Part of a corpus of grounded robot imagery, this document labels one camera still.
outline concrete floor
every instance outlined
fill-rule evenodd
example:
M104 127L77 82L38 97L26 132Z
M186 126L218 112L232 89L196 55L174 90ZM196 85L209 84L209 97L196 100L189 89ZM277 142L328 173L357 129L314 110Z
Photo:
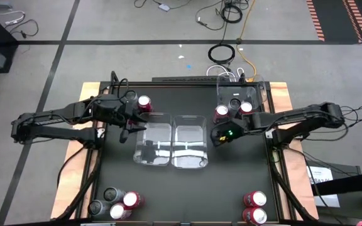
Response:
M178 5L184 0L163 0ZM127 0L80 0L68 40L213 40L222 31L209 31L194 21L198 9L216 1L192 1L165 13L148 0L136 9ZM61 40L74 0L12 0L14 10L39 23L40 32L29 40ZM211 26L221 25L214 9L201 14ZM10 20L0 16L0 21ZM230 24L226 39L235 39L242 23ZM24 30L33 31L31 24ZM317 40L305 0L257 1L247 23L246 40ZM109 80L111 70L130 81L152 77L205 75L213 63L211 45L66 45L45 104L45 110L78 100L83 82ZM11 71L0 74L0 208L22 146L10 138L10 122L23 112L34 112L50 72L57 45L22 45ZM324 101L362 105L362 45L242 45L258 73L268 81L287 82L294 107ZM227 56L218 51L217 56ZM232 68L249 66L236 56ZM314 135L330 138L326 134ZM49 220L56 178L67 141L31 147L5 224ZM337 142L304 141L304 150L330 163L360 165L362 123Z

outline paper sign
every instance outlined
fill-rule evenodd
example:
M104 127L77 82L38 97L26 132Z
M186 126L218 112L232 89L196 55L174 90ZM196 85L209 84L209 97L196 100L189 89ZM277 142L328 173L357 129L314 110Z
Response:
M312 175L314 176L315 183L322 183L325 181L333 180L332 171L328 168L311 166L311 172ZM311 184L313 184L314 182L312 181L311 173L308 169L308 166L307 166L307 173ZM324 199L328 207L340 207L337 195L322 195L322 198ZM325 206L322 200L318 196L315 196L315 204L318 207Z

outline orange striped tape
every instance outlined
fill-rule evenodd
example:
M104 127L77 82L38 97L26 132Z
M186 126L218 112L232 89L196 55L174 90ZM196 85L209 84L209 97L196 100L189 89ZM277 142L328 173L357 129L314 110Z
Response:
M352 12L354 14L354 18L357 21L359 28L362 32L362 15L361 15L360 11L358 10L356 2L354 0L347 0L347 2L349 3L349 7L352 10ZM348 11L349 16L352 17L350 10L348 8L346 8L346 9ZM358 31L357 26L354 24L354 21L352 21L352 22L353 22L354 29Z
M357 26L356 26L356 23L354 22L354 18L353 16L351 15L350 13L350 9L349 9L349 6L346 2L346 0L342 0L343 1L343 4L344 4L344 7L346 8L346 11L349 15L349 18L350 18L350 21L351 21L351 24L353 25L353 28L354 28L354 31L356 32L356 35L357 35L357 38L358 38L358 42L361 43L362 42L362 38L361 38L361 35L359 33L359 30L357 29ZM348 0L349 2L349 5L350 4L353 4L354 0Z
M313 24L315 26L315 30L317 32L318 39L321 41L325 41L324 32L322 31L322 26L319 22L317 13L315 11L314 3L312 2L312 0L307 0L307 5L308 5L309 13L311 14L312 22L313 22Z

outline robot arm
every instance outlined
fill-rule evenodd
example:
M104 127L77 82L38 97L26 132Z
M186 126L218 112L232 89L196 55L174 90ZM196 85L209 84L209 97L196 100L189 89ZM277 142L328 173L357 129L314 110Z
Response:
M130 133L146 129L133 124L146 121L139 117L132 103L120 103L113 94L101 94L69 104L63 109L24 113L12 122L11 137L14 142L21 144L36 137L77 140L82 144L91 145L92 148L99 144L101 137L101 131L95 128L76 130L46 126L59 122L76 125L89 121L101 121L123 128L120 135L121 143L127 140Z
M299 136L305 139L310 131L320 127L339 128L344 125L344 117L340 106L327 102L276 114L255 112L242 116L242 119L218 124L211 131L211 139L215 146L219 146L241 136L263 134L276 126L290 123L297 124L288 129L274 129L268 136L274 146L289 144Z

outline black table surface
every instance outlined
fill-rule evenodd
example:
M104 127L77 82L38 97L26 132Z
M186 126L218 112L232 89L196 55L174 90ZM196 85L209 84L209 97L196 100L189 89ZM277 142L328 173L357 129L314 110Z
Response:
M135 87L139 96L151 98L155 112L207 119L209 164L203 169L142 166L133 161L136 135L119 143L120 129L109 126L102 154L95 199L102 200L110 186L138 191L146 202L128 220L145 222L242 221L243 195L260 190L267 196L263 207L268 222L277 221L275 193L263 136L246 136L214 148L209 133L217 105L216 87ZM109 214L94 220L112 220Z

